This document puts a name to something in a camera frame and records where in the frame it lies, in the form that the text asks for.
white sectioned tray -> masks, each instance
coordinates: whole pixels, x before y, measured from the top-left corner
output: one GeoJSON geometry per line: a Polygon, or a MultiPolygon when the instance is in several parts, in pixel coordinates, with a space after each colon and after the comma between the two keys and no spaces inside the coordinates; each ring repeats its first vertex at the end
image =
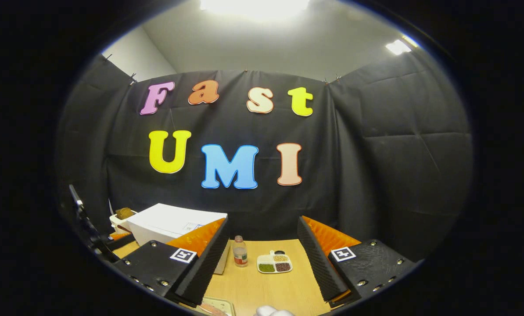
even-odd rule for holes
{"type": "Polygon", "coordinates": [[[291,263],[290,257],[287,255],[276,255],[274,254],[274,250],[270,251],[269,255],[261,255],[258,256],[258,259],[256,260],[256,268],[258,269],[258,272],[260,273],[284,273],[284,272],[290,272],[294,269],[294,265],[291,263]],[[285,257],[285,261],[276,261],[274,257],[285,257]],[[286,263],[290,265],[289,270],[285,271],[278,271],[276,268],[276,264],[280,263],[286,263]],[[271,264],[274,267],[274,272],[262,272],[260,271],[260,264],[271,264]]]}

white container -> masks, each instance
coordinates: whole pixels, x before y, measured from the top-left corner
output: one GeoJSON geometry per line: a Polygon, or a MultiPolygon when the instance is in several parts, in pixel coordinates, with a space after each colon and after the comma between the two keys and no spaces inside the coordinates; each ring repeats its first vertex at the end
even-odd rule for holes
{"type": "Polygon", "coordinates": [[[205,212],[156,204],[127,218],[129,230],[139,245],[150,240],[166,243],[221,218],[226,213],[205,212]]]}
{"type": "Polygon", "coordinates": [[[110,222],[112,223],[112,227],[115,229],[116,233],[118,234],[127,234],[128,233],[125,230],[122,230],[121,228],[119,228],[118,225],[121,225],[122,227],[126,228],[126,230],[130,230],[129,224],[127,223],[127,218],[119,219],[118,214],[113,214],[112,216],[110,216],[110,222]]]}
{"type": "Polygon", "coordinates": [[[284,272],[290,272],[294,269],[294,265],[291,263],[291,260],[290,260],[290,257],[287,256],[287,255],[276,255],[274,254],[274,250],[270,251],[270,254],[269,255],[261,255],[261,256],[258,256],[258,259],[256,260],[256,268],[258,269],[258,272],[260,273],[284,273],[284,272]],[[285,258],[285,260],[283,261],[276,261],[274,260],[274,257],[277,257],[277,256],[283,256],[285,258]],[[276,268],[276,264],[280,264],[280,263],[286,263],[286,264],[289,264],[290,265],[290,268],[289,270],[285,270],[285,271],[278,271],[278,269],[276,268]],[[262,272],[260,271],[260,264],[270,264],[271,266],[274,267],[274,272],[262,272]]]}

pink object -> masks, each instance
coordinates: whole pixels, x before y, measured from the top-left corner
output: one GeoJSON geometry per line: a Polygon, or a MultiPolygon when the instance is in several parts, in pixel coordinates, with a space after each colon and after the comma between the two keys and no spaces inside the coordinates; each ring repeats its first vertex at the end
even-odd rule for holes
{"type": "Polygon", "coordinates": [[[174,90],[175,86],[176,84],[174,84],[174,81],[149,86],[149,95],[147,96],[145,106],[141,109],[140,114],[155,114],[157,112],[155,103],[158,101],[158,105],[161,105],[166,98],[166,92],[174,90]]]}

